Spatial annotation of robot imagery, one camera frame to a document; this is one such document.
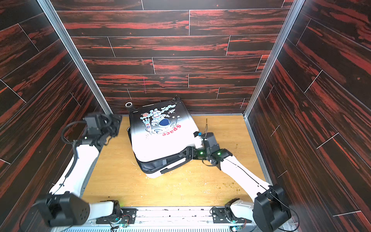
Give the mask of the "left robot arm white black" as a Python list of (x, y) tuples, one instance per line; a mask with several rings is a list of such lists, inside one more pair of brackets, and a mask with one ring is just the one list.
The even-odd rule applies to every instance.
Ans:
[(123, 213), (118, 201), (90, 204), (81, 196), (102, 148), (118, 136), (121, 122), (120, 115), (92, 113), (62, 130), (65, 134), (73, 125), (86, 126), (83, 135), (76, 140), (61, 137), (64, 143), (72, 145), (73, 157), (56, 185), (48, 194), (39, 196), (34, 204), (48, 227), (80, 226), (103, 217), (115, 217), (115, 221), (120, 221)]

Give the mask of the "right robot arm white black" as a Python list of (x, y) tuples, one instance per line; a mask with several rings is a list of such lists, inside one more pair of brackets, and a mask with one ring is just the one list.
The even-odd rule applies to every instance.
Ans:
[(208, 161), (211, 167), (230, 176), (254, 201), (247, 203), (239, 198), (227, 202), (224, 209), (212, 209), (212, 215), (225, 218), (230, 223), (252, 222), (262, 232), (281, 230), (291, 219), (286, 193), (279, 185), (270, 185), (245, 168), (227, 149), (221, 149), (214, 134), (194, 133), (198, 144), (186, 149), (194, 160)]

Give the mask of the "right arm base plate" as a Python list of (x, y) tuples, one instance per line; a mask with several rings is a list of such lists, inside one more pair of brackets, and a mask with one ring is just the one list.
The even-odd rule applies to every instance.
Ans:
[(242, 217), (236, 217), (230, 209), (224, 207), (212, 207), (210, 214), (213, 218), (213, 223), (251, 223), (251, 220)]

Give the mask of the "black white astronaut suitcase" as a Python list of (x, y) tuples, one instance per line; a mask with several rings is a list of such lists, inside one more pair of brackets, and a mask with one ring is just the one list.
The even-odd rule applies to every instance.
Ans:
[(158, 178), (191, 161), (187, 147), (194, 147), (199, 131), (180, 98), (142, 107), (127, 102), (128, 135), (140, 169), (148, 178)]

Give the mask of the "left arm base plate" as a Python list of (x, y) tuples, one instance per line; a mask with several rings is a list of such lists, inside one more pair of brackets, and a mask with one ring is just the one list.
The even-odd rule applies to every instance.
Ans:
[(121, 214), (113, 213), (112, 215), (100, 217), (96, 219), (96, 224), (108, 224), (108, 225), (119, 225), (119, 224), (134, 224), (137, 218), (137, 208), (121, 208)]

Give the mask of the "aluminium front rail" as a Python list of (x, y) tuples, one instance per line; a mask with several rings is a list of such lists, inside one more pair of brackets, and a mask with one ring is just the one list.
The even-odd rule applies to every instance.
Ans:
[(121, 219), (92, 219), (53, 232), (259, 232), (252, 219), (230, 220), (223, 206), (123, 208)]

